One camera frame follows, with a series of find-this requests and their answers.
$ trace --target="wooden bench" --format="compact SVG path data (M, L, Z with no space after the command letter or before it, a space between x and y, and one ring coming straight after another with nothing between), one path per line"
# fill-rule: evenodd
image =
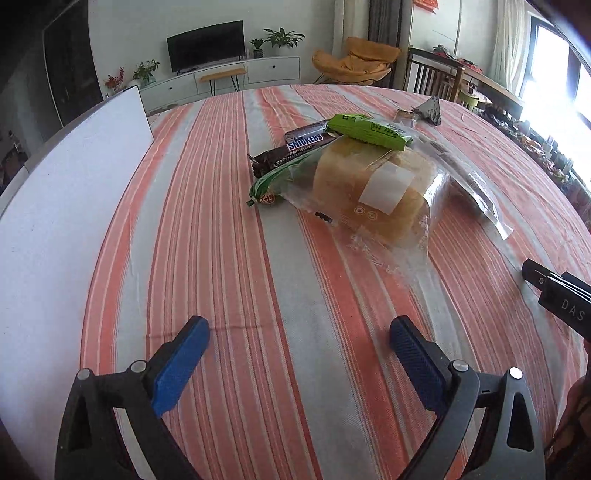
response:
M214 96L216 94L216 80L224 79L230 77L232 80L232 85L234 86L234 91L240 91L240 84L238 83L238 75L245 75L246 69L244 67L240 67L237 69L232 70L224 70L222 72L210 73L209 75L202 76L199 81L200 82L209 82L209 90Z

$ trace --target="plastic packaging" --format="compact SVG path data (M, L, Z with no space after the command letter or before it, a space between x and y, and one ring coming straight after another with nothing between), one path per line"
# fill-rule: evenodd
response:
M328 122L331 130L373 145L392 150L404 150L413 141L403 130L386 120L368 118L365 115L338 114Z
M428 122L431 122L435 126L441 125L441 108L439 106L439 97L431 97L424 103L421 103L418 107L413 108L413 112L417 112Z
M449 175L422 154L343 136L259 179L251 201L280 195L329 220L348 246L391 268L398 249L426 259L448 184Z
M337 134L332 133L320 133L305 138L299 138L286 145L267 150L256 157L250 157L249 155L254 176L259 179L265 173L299 157L302 153L332 142L337 136Z
M396 116L394 117L394 123L414 128L420 119L421 115L419 115L416 112L409 112L408 110L398 110L398 112L396 112Z
M295 140L311 137L312 135L323 134L324 132L326 132L327 129L327 121L328 120L321 120L320 122L316 122L315 124L305 125L304 127L299 127L295 130L286 132L285 135L283 135L283 137L285 138L285 142L290 143Z
M478 209L495 225L503 240L507 240L513 229L505 223L499 202L487 185L485 176L461 153L454 154L440 142L427 138L416 130L404 127L413 137L410 148L431 158L444 168L477 205Z

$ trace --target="orange striped tablecloth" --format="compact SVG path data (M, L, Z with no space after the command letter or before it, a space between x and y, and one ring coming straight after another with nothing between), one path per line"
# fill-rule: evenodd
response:
M519 366L551 436L586 357L519 269L530 257L591 279L591 237L546 174L500 132L448 102L440 127L421 123L487 175L515 231L503 242L450 201L412 290L339 248L330 226L287 202L246 205L247 154L282 144L285 131L339 112L392 118L423 100L294 85L215 96L151 119L154 144L96 264L80 364L121 371L149 358L191 315L206 317L210 346L164 416L204 478L396 478L433 421L388 346L398 314L475 369ZM468 446L475 434L472 425ZM451 478L466 458L464 445Z

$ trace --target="green plant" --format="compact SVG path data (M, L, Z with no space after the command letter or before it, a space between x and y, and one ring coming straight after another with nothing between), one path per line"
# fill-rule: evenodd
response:
M260 50L265 40L263 38L253 38L249 43L252 43L255 50Z
M283 28L280 28L279 32L270 28L263 28L263 30L269 33L265 41L271 42L271 47L297 47L298 42L306 37L303 33L294 33L295 30L286 32Z
M160 65L160 62L156 60L143 61L135 69L134 80L149 82L150 78L153 77L152 73L158 70L158 65Z

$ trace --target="orange chair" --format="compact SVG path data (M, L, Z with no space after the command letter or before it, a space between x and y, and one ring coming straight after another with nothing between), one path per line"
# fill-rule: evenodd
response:
M322 50L314 52L312 63L320 72L314 83L326 77L338 83L371 85L390 73L390 65L400 55L399 48L363 38L349 37L346 45L349 55L340 60Z

